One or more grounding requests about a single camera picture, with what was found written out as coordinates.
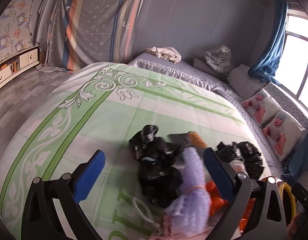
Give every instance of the wooden floor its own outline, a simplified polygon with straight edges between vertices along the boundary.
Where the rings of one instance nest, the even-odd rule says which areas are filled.
[[[0,89],[0,159],[27,118],[70,76],[58,71],[42,73],[33,67]]]

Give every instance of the striped shirt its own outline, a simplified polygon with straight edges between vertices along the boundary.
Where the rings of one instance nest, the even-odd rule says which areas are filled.
[[[284,125],[275,126],[272,122],[270,123],[270,136],[272,139],[277,140],[283,134],[285,134]]]
[[[252,107],[255,111],[257,111],[261,107],[265,107],[264,99],[256,100],[256,99],[252,98]]]

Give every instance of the curtain rod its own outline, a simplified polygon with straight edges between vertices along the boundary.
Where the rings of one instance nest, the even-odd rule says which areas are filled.
[[[269,1],[269,2],[263,2],[264,4],[267,4],[267,3],[275,3],[275,1]],[[299,5],[299,3],[298,2],[288,2],[289,4],[298,4]]]

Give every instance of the blue gripper pad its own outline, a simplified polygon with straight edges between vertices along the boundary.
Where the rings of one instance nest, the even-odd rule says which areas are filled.
[[[227,200],[230,204],[234,201],[234,185],[230,177],[222,165],[215,158],[211,148],[206,148],[203,154],[203,162],[207,168],[208,173],[211,175],[220,195],[223,199]]]
[[[90,160],[89,165],[75,183],[73,198],[77,204],[87,198],[104,165],[105,154],[101,150],[97,150],[94,158]]]

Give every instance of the window frame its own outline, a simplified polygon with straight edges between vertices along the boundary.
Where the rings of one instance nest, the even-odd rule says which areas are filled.
[[[293,14],[293,13],[288,13],[287,16],[288,17],[289,16],[294,16],[294,17],[299,17],[299,18],[303,18],[303,19],[308,20],[308,18],[306,18],[306,17],[300,16],[300,15],[296,15],[296,14]],[[285,43],[286,43],[286,39],[287,39],[288,35],[294,36],[296,38],[299,38],[299,39],[302,39],[302,40],[305,40],[305,41],[308,42],[308,38],[307,37],[304,37],[303,35],[299,35],[297,33],[292,33],[292,32],[289,32],[289,31],[285,30],[285,40],[284,40],[283,51],[284,51],[284,48],[285,48]],[[280,83],[280,85],[278,85],[278,86],[280,88],[282,88],[286,93],[288,93],[294,100],[296,100],[297,103],[299,103],[306,110],[306,112],[308,113],[308,108],[299,100],[299,97],[300,97],[300,95],[302,93],[302,90],[304,88],[304,85],[305,85],[305,82],[306,82],[307,78],[308,78],[308,63],[307,63],[307,67],[306,67],[306,71],[305,71],[302,83],[301,83],[301,85],[300,85],[296,95],[293,92],[291,92],[291,90],[289,90],[287,87],[285,87],[283,84]]]

